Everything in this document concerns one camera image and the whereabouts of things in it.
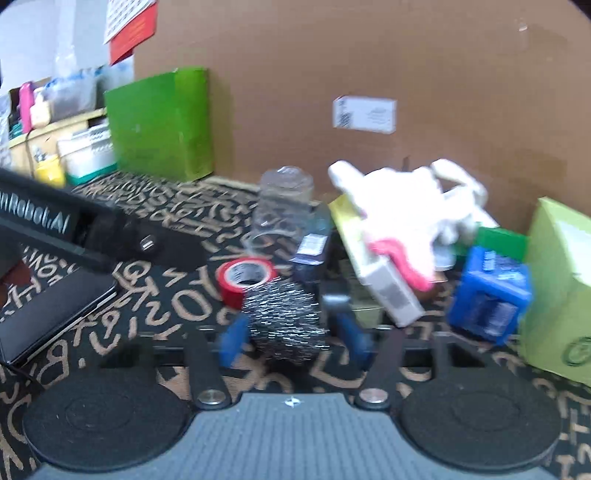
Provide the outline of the light green open box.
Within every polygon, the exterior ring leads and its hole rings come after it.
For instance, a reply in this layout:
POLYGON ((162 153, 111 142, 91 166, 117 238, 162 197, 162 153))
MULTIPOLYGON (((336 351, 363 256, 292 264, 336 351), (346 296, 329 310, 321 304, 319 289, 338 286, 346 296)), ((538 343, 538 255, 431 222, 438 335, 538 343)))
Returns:
POLYGON ((528 237, 534 297, 520 322, 519 354, 534 367, 589 385, 590 218, 544 197, 528 237))

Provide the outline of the white shipping label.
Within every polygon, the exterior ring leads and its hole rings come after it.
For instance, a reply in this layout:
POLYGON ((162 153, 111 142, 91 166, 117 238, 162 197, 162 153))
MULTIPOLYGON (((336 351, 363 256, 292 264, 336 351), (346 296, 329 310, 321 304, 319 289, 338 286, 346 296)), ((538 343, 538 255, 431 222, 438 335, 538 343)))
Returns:
POLYGON ((397 101, 341 96, 332 102, 332 126, 391 135, 397 129, 397 101))

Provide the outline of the large cardboard backdrop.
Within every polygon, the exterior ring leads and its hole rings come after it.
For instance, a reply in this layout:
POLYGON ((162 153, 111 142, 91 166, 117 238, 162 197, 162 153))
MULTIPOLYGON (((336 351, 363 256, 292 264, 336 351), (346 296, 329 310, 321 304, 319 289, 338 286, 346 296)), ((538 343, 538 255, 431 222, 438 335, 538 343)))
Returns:
POLYGON ((455 161, 504 227, 550 197, 590 209, 590 21, 569 1, 162 1, 140 78, 202 66, 214 169, 283 165, 320 192, 363 172, 455 161))

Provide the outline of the small green box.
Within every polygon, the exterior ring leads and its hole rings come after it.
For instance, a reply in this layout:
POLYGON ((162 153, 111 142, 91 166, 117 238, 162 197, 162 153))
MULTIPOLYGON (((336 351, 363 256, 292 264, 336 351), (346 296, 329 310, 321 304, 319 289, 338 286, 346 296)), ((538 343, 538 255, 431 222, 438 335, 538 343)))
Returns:
POLYGON ((479 226, 472 240, 460 241, 455 252, 466 258, 479 259, 482 263, 497 257, 523 263, 528 248, 528 237, 500 227, 479 226))

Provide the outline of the yellow white long box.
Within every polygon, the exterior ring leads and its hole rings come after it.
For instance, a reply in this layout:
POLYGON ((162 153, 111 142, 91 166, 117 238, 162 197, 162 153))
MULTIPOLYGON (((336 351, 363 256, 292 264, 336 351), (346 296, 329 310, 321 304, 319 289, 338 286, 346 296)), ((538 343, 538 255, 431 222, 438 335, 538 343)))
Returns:
POLYGON ((329 203, 329 210, 356 278, 363 287, 398 327, 405 328, 419 320, 425 310, 391 260, 373 253, 366 246, 362 235, 362 218, 349 199, 345 195, 339 196, 329 203))

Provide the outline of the red tape roll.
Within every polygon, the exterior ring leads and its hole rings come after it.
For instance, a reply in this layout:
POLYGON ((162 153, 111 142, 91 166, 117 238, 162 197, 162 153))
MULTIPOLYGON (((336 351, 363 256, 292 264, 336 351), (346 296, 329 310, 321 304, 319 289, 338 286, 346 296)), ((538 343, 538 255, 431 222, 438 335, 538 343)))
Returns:
POLYGON ((250 288, 266 284, 277 277, 276 268, 269 260, 243 257, 223 263, 216 279, 225 306, 242 309, 245 293, 250 288))

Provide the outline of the cluttered side shelf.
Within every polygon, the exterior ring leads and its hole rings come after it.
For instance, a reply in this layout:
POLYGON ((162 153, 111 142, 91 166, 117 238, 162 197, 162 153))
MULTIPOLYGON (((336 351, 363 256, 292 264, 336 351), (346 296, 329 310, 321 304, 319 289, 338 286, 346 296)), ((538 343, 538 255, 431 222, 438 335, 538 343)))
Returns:
POLYGON ((29 156, 37 148, 46 154, 58 153, 58 141, 78 132, 105 123, 104 95, 108 90, 134 80, 133 59, 114 66, 84 69, 81 78, 67 82, 49 81, 40 86, 40 93, 49 102, 50 123, 28 134, 22 133, 1 147, 1 165, 23 175, 30 175, 29 156))

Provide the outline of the tall dark green box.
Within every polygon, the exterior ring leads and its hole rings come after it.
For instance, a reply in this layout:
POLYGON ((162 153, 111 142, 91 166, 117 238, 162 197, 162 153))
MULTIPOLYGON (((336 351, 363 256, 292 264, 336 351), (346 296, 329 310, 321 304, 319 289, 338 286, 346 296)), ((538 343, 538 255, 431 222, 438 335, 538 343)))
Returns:
POLYGON ((185 67, 104 95, 118 168, 192 181, 213 172, 208 72, 185 67))

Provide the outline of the white work gloves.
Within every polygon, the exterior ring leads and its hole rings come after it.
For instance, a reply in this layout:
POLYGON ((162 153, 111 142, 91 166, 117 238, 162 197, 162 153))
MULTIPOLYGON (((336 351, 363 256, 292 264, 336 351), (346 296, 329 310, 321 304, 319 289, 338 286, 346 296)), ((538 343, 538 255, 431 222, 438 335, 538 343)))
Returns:
POLYGON ((409 172, 385 167, 368 174, 339 160, 328 173, 360 214, 368 248, 370 241, 385 238, 432 249, 436 242, 451 246, 472 240, 479 226, 499 226, 486 211, 488 190, 449 159, 409 172))

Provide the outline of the red wall calendar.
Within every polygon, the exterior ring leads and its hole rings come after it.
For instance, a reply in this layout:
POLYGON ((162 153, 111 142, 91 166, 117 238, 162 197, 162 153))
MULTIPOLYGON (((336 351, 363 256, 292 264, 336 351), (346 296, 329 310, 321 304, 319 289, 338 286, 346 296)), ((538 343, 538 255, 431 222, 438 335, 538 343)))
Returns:
POLYGON ((133 50, 155 34, 156 0, 111 0, 107 3, 104 44, 109 49, 109 64, 129 57, 133 50))

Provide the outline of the pink glove cuff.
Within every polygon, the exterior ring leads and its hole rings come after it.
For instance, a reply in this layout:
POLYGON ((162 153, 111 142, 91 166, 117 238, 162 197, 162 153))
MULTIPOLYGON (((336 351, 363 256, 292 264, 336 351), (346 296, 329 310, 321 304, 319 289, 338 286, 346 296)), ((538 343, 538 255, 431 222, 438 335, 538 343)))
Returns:
POLYGON ((405 245, 394 238, 372 240, 370 251, 388 257, 406 283, 415 290, 427 292, 435 283, 435 258, 430 244, 405 245))

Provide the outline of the steel wool scrubber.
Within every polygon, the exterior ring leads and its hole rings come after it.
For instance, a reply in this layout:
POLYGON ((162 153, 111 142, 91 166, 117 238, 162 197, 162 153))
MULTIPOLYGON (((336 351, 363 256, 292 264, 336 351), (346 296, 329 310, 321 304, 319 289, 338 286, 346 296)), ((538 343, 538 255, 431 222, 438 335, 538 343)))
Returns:
POLYGON ((253 286, 242 313, 249 318, 252 344, 271 361, 303 365, 329 347, 315 295, 293 281, 276 278, 253 286))

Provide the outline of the dark blue small box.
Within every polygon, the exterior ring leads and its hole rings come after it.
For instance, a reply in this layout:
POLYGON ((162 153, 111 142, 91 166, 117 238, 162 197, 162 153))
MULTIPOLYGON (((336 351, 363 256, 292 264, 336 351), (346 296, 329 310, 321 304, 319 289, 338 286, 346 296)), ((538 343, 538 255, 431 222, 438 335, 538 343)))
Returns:
POLYGON ((304 237, 290 259, 291 279, 314 295, 325 276, 331 239, 332 213, 327 204, 321 203, 311 212, 304 237))

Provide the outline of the clear plastic cup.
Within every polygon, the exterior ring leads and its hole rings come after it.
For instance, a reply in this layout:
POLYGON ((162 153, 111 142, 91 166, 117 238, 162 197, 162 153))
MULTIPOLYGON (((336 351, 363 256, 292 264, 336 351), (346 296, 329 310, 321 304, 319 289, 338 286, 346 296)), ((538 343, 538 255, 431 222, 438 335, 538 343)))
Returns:
POLYGON ((270 253, 280 240, 290 253, 300 244, 311 217, 315 184, 295 166, 267 170, 259 181, 259 196, 243 245, 252 255, 270 253))

